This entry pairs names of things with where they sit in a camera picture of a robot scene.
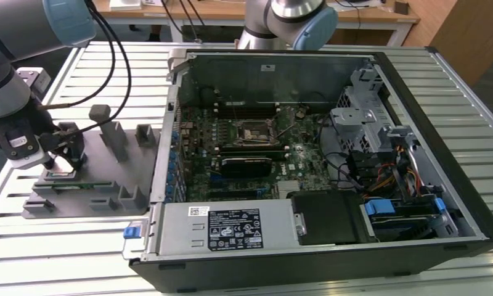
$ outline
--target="slotted aluminum table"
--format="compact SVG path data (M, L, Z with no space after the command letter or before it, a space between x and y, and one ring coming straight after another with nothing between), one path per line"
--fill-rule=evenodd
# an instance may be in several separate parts
M119 116L126 128L140 123L162 127L168 91L167 58L175 47L196 46L126 43L135 74L132 97ZM232 48L232 45L215 44L206 48ZM493 115L440 55L422 48L400 47L336 46L326 50L336 48L386 52L493 211ZM92 124L88 119L92 104L119 107L127 82L120 54L118 59L116 77L110 87L80 107L55 110L56 121L74 120L79 126L87 126ZM90 95L103 84L110 66L107 43L94 42L86 49L75 49L46 103L74 102ZM123 229L131 221L146 216L54 220L26 220L20 216L40 173L40 167L19 171L7 164L0 174L0 295L162 295L130 269L122 256ZM191 295L320 296L350 293L493 295L493 251L474 258L455 259L415 276L255 287Z

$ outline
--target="green circuit board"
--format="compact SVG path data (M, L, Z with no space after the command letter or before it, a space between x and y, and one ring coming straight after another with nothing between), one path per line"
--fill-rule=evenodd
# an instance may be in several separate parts
M187 201L218 201L211 192L256 192L256 199L278 199L278 182L295 180L302 190L331 189L332 182L316 141L319 116L299 114L298 106L287 106L266 120L219 119L212 109L187 108L182 112L182 137L184 145L184 167ZM226 154L224 147L238 146L242 137L254 139L247 144L264 143L264 133L280 150L243 150ZM264 178L227 179L220 174L223 159L231 157L272 158L270 176Z

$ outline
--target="white table leg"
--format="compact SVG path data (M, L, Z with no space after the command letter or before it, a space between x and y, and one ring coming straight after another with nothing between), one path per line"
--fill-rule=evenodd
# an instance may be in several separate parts
M392 34L390 42L387 43L387 46L403 46L412 26L414 26L412 23L398 24L396 30Z
M174 20L174 21L178 24L179 29L183 30L183 20ZM183 42L183 34L175 28L175 25L174 25L171 20L168 21L168 26L171 27L172 41L176 42L176 43L182 43Z

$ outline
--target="red wire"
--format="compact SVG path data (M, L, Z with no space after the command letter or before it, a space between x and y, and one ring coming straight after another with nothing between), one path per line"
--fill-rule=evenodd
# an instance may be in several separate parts
M379 168L379 177L376 177L376 181L379 181L379 180L380 180L380 174L382 174L382 170L384 169L384 167L390 167L390 166L392 166L392 165L395 165L395 163L387 163L387 164L384 164L384 165Z

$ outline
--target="black cable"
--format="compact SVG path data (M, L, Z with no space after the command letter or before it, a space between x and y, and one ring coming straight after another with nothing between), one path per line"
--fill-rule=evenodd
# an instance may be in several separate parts
M342 165L340 165L340 169L343 168L343 166L347 166L348 167L348 163L347 162L344 162ZM340 182L348 182L348 183L351 183L352 184L352 182L350 181L350 180L342 180L342 170L339 170L338 171L338 179L334 179L334 180L331 180L331 181L335 181L336 182L336 184L335 184L335 186L336 186L336 188L338 189L355 189L355 186L354 187L344 187L344 188L340 188Z
M114 48L112 38L111 38L111 35L108 33L108 30L107 30L104 24L102 23L102 20L99 19L98 15L92 12L92 9L90 9L90 12L94 16L94 19L99 23L99 27L100 27L102 31L104 32L104 36L107 36L107 39L108 39L108 42L110 42L110 48L111 48L111 51L112 51L112 67L111 67L111 70L110 70L110 73L108 73L108 76L107 76L107 80L104 81L104 83L102 84L99 89L95 91L95 93L91 94L90 96L87 96L84 99L82 99L82 100L79 100L74 103L42 105L39 107L39 109L43 109L43 110L64 109L64 108L78 106L82 103L86 103L87 101L90 101L92 98L95 98L102 93L102 91L107 88L110 81L112 80L114 73L115 73L115 66L116 66L116 63L118 63L118 58L115 56L115 48Z
M195 10L195 12L196 12L196 15L198 15L198 19L199 19L199 21L200 21L200 24L202 24L203 26L207 26L207 25L206 25L206 23L204 23L204 21L203 21L203 19L202 19L202 17L200 17L200 15L199 15L199 12L198 12L196 7L195 7L195 5L192 4L192 0L188 0L188 3L190 3L190 6L192 6L192 9L194 9L194 10Z
M358 13L358 16L359 16L359 28L356 30L356 34L355 34L355 42L354 44L358 45L358 41L359 41L359 32L360 32L360 28L362 28L362 17L360 17L360 8L367 8L370 7L370 5L363 5L363 6L356 6L354 3L348 2L350 6L344 5L340 3L339 0L335 0L336 3L339 3L340 6L343 7L352 7L356 9L356 13Z
M171 19L171 22L174 24L175 29L178 30L179 34L182 34L183 37L190 40L190 37L187 37L187 35L183 34L183 30L179 28L178 23L174 20L174 17L171 15L171 11L170 11L170 9L167 7L167 3L164 3L164 0L162 0L162 3L163 3L164 10L167 11L167 15L168 15L168 18Z
M123 111L123 109L126 107L126 104L128 103L130 95L132 94L132 68L130 66L130 59L128 59L128 55L126 53L123 42L122 42L122 40L120 40L120 38L119 38L119 36L118 36L118 34L116 34L112 26L110 25L110 23L107 22L106 18L102 16L102 14L99 13L98 7L95 6L94 2L91 2L91 1L88 2L88 7L91 9L91 13L98 16L98 18L100 19L102 23L107 27L110 33L112 34L115 41L118 42L118 45L119 45L119 48L122 50L122 54L123 54L123 57L124 57L126 68L127 68L127 71L128 71L128 87L127 87L127 91L126 91L123 103L119 106L119 109L115 112L115 114L107 120L104 120L104 121L96 123L95 125L91 125L91 126L83 128L83 129L80 129L80 130L78 130L78 131L67 134L66 135L67 138L71 138L72 136L75 136L78 134L82 134L82 133L87 132L87 131L91 131L94 128L98 128L99 126L106 125L108 122L112 122L114 119L116 119L116 117L122 113L122 111Z
M188 21L190 21L190 27L192 28L192 33L195 34L195 40L198 40L198 32L196 32L196 27L195 27L195 23L192 21L192 17L190 17L190 14L188 14L188 10L187 10L187 7L184 6L184 2L183 0L179 0L179 2L182 3L182 7L183 7L183 10L184 10L184 14L187 15L187 18L188 18Z
M348 174L348 173L346 173L342 169L340 169L340 167L338 166L338 165L335 165L334 163L332 163L332 161L326 157L326 154L323 153L323 149L322 149L322 132L323 132L323 127L326 126L326 123L327 123L327 119L330 119L330 114L327 114L327 116L326 116L326 118L323 119L323 121L322 121L322 126L320 126L320 131L319 131L319 152L320 152L320 156L322 156L322 158L323 159L326 159L326 161L327 161L327 163L331 165L331 167L339 172L339 173L342 173L344 176L346 176L346 178L347 178L347 180L354 184L354 186L355 186L355 188L358 189L358 190L362 190L362 191L364 191L366 190L366 187L363 187L363 185L360 185L360 183L359 182L356 182L356 180L354 179L354 177Z
M336 1L336 3L339 3L340 6L348 7L348 8L352 8L352 7L354 8L356 8L356 7L368 8L370 7L370 5L355 5L354 3L351 3L350 1L347 1L350 3L350 5L351 5L351 6L348 6L348 5L343 4L343 3L340 3L339 0L335 0L335 1Z
M334 155L334 154L338 154L339 156L347 158L348 157L348 154L344 153L344 152L330 152L328 154L326 154L326 157L328 157L330 155Z

